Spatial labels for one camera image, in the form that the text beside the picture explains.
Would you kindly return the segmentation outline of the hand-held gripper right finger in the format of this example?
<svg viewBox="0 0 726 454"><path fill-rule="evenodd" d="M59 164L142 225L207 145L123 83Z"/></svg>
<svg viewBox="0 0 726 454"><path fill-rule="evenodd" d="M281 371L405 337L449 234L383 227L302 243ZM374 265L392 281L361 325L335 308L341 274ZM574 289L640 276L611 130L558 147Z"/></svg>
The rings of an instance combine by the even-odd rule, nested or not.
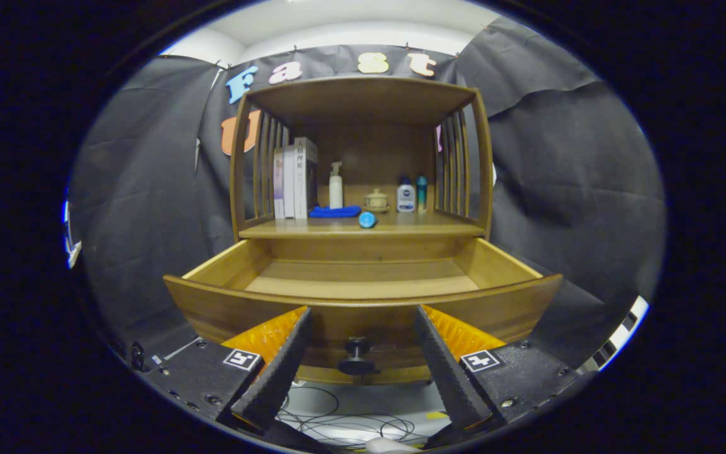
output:
<svg viewBox="0 0 726 454"><path fill-rule="evenodd" d="M576 369L527 340L455 356L424 305L415 332L455 432L520 425L581 390Z"/></svg>

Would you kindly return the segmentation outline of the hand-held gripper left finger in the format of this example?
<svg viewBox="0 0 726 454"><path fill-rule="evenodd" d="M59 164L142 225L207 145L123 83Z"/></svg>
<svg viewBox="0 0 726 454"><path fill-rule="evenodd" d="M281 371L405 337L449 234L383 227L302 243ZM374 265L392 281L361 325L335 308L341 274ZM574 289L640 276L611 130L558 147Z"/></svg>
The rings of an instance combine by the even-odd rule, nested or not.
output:
<svg viewBox="0 0 726 454"><path fill-rule="evenodd" d="M143 373L184 410L264 434L290 392L312 333L307 306L224 342L194 336L178 347L143 347Z"/></svg>

